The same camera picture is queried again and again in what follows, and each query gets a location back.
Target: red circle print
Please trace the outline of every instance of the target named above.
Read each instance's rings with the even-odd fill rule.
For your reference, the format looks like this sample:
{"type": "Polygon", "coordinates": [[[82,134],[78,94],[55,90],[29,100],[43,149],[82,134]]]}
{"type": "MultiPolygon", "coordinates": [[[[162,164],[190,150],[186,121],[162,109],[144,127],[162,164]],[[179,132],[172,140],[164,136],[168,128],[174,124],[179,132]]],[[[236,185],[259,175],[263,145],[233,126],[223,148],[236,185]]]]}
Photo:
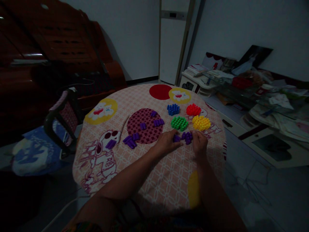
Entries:
{"type": "Polygon", "coordinates": [[[168,85],[154,85],[149,89],[149,93],[152,97],[159,100],[167,100],[170,98],[168,92],[172,89],[172,87],[168,85]]]}
{"type": "Polygon", "coordinates": [[[156,116],[151,117],[150,115],[152,111],[153,110],[149,108],[140,109],[129,118],[126,126],[128,134],[133,136],[133,134],[138,133],[140,137],[140,139],[135,142],[150,144],[157,141],[162,133],[163,125],[158,127],[155,127],[154,125],[154,120],[161,119],[161,117],[158,113],[156,116]],[[146,130],[141,130],[140,124],[143,122],[146,124],[146,130]]]}

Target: hand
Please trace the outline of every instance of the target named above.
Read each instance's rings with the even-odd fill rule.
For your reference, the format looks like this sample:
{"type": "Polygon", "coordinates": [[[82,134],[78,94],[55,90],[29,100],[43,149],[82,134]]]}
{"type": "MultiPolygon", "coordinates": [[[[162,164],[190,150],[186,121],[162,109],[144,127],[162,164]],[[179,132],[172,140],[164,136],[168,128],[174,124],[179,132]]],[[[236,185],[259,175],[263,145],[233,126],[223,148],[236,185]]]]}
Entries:
{"type": "Polygon", "coordinates": [[[207,160],[206,152],[207,152],[207,144],[208,139],[201,132],[192,130],[190,131],[193,136],[193,151],[195,153],[196,159],[204,159],[207,160]]]}
{"type": "Polygon", "coordinates": [[[175,129],[162,133],[157,143],[152,147],[153,151],[159,156],[165,156],[182,146],[183,144],[181,142],[173,142],[173,137],[176,133],[177,130],[175,129]]]}

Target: pink checkered tablecloth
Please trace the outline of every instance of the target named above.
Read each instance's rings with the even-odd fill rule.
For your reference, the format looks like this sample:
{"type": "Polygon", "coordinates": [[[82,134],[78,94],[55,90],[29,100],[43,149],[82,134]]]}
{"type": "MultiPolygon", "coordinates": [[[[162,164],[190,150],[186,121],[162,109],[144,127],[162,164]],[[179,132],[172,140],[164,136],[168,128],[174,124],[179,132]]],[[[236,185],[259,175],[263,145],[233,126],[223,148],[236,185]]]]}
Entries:
{"type": "MultiPolygon", "coordinates": [[[[86,115],[73,164],[74,180],[87,193],[96,193],[117,173],[143,156],[162,132],[172,130],[171,121],[174,116],[168,115],[167,105],[174,103],[180,106],[179,115],[189,122],[185,132],[193,129],[193,117],[186,115],[188,105],[195,103],[202,108],[200,115],[210,119],[211,127],[203,131],[209,140],[207,157],[223,185],[226,139],[219,114],[189,90],[156,84],[136,85],[113,93],[86,115]],[[150,116],[153,110],[158,113],[155,118],[150,116]],[[153,120],[160,118],[165,124],[155,127],[153,120]],[[147,125],[144,131],[140,129],[141,122],[147,125]],[[141,139],[132,150],[122,141],[129,134],[137,132],[141,139]],[[105,146],[111,139],[117,144],[110,150],[105,146]]],[[[192,185],[188,183],[194,172],[196,163],[192,144],[184,145],[154,167],[133,199],[146,216],[190,209],[192,185]]]]}

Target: red building block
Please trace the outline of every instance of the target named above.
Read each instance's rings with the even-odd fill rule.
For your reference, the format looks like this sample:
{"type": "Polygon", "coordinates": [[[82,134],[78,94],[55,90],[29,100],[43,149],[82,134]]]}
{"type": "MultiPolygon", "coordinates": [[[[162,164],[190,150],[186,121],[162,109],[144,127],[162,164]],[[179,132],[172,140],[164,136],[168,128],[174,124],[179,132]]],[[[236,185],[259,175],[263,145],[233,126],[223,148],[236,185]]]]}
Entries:
{"type": "Polygon", "coordinates": [[[191,104],[187,107],[187,115],[196,116],[196,115],[199,115],[200,112],[201,112],[201,108],[195,104],[191,104]]]}

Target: plastic toy block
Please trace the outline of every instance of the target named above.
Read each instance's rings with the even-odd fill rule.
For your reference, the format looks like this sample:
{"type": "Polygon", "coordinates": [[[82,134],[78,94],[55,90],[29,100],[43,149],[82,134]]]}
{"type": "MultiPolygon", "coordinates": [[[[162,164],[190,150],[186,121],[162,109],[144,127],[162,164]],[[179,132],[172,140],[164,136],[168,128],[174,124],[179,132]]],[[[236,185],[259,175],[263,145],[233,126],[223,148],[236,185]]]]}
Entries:
{"type": "Polygon", "coordinates": [[[185,134],[186,145],[189,145],[189,144],[191,143],[192,139],[193,139],[192,134],[191,134],[190,132],[187,132],[187,133],[185,134]]]}
{"type": "Polygon", "coordinates": [[[187,107],[187,115],[196,116],[196,115],[199,115],[200,112],[201,112],[201,108],[195,104],[191,104],[187,107]]]}
{"type": "Polygon", "coordinates": [[[135,133],[133,134],[133,141],[139,140],[139,134],[135,133]]]}
{"type": "Polygon", "coordinates": [[[179,142],[181,138],[178,135],[174,135],[173,142],[179,142]]]}
{"type": "Polygon", "coordinates": [[[181,139],[184,140],[186,138],[186,132],[183,133],[183,135],[181,136],[181,139]]]}
{"type": "Polygon", "coordinates": [[[127,144],[128,141],[130,141],[130,140],[132,140],[132,136],[131,136],[131,135],[127,136],[127,137],[123,140],[123,142],[124,142],[125,144],[127,144]]]}
{"type": "Polygon", "coordinates": [[[204,116],[195,116],[192,119],[193,127],[196,130],[199,131],[205,131],[210,128],[210,120],[208,118],[205,118],[204,116]]]}
{"type": "Polygon", "coordinates": [[[188,122],[184,117],[174,117],[171,121],[172,128],[176,130],[184,131],[188,127],[188,122]]]}
{"type": "Polygon", "coordinates": [[[116,143],[117,143],[116,140],[110,140],[110,141],[108,142],[108,144],[105,146],[105,148],[111,150],[111,149],[116,145],[116,143]]]}
{"type": "Polygon", "coordinates": [[[127,145],[131,148],[134,149],[135,147],[137,147],[137,144],[133,141],[133,140],[129,140],[127,142],[127,145]]]}
{"type": "Polygon", "coordinates": [[[179,114],[180,106],[177,104],[167,105],[168,115],[173,116],[179,114]]]}
{"type": "Polygon", "coordinates": [[[146,123],[142,122],[140,124],[140,127],[141,127],[142,130],[146,130],[146,123]]]}
{"type": "Polygon", "coordinates": [[[156,111],[152,111],[151,114],[150,114],[151,117],[154,117],[154,116],[156,116],[156,115],[157,115],[157,112],[156,112],[156,111]]]}
{"type": "Polygon", "coordinates": [[[163,119],[158,119],[158,120],[154,120],[154,126],[155,127],[158,127],[158,126],[161,126],[161,125],[164,125],[164,121],[163,119]]]}

